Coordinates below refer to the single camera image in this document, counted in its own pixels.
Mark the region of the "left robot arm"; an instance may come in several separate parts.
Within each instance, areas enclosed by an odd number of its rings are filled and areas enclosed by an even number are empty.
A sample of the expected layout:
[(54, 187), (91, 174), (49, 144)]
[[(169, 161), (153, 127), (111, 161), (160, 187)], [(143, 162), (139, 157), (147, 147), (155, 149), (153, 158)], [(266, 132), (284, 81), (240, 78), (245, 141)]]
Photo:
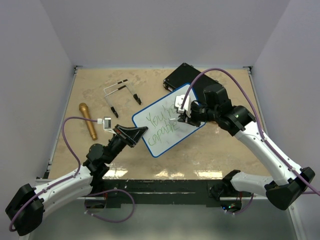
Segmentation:
[(51, 213), (67, 203), (88, 195), (99, 196), (104, 190), (103, 176), (109, 164), (126, 147), (135, 147), (148, 127), (124, 127), (117, 124), (107, 145), (93, 144), (86, 161), (72, 172), (48, 183), (21, 186), (5, 213), (9, 230), (24, 236), (35, 230)]

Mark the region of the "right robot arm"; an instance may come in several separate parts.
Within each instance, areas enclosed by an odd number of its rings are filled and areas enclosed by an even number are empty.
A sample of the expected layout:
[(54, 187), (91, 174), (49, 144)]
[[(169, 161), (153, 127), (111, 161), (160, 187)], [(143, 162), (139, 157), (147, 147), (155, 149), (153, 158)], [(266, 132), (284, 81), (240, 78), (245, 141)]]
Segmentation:
[(313, 169), (301, 167), (268, 139), (259, 120), (246, 107), (232, 105), (223, 86), (209, 85), (203, 94), (204, 102), (191, 100), (187, 94), (175, 97), (178, 121), (195, 127), (201, 123), (217, 123), (243, 143), (270, 173), (270, 176), (259, 176), (233, 170), (223, 178), (217, 190), (230, 197), (238, 192), (258, 194), (276, 208), (287, 210), (309, 187), (316, 175)]

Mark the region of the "blue framed whiteboard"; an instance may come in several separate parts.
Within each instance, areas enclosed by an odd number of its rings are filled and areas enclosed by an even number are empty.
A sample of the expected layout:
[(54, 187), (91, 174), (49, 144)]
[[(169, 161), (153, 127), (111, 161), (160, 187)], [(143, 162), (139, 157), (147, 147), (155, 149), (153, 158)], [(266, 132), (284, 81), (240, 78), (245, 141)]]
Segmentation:
[(189, 86), (188, 83), (184, 84), (132, 116), (136, 127), (148, 127), (142, 139), (152, 157), (161, 156), (200, 129), (186, 123), (169, 121), (179, 116), (174, 107), (176, 96), (185, 94)]

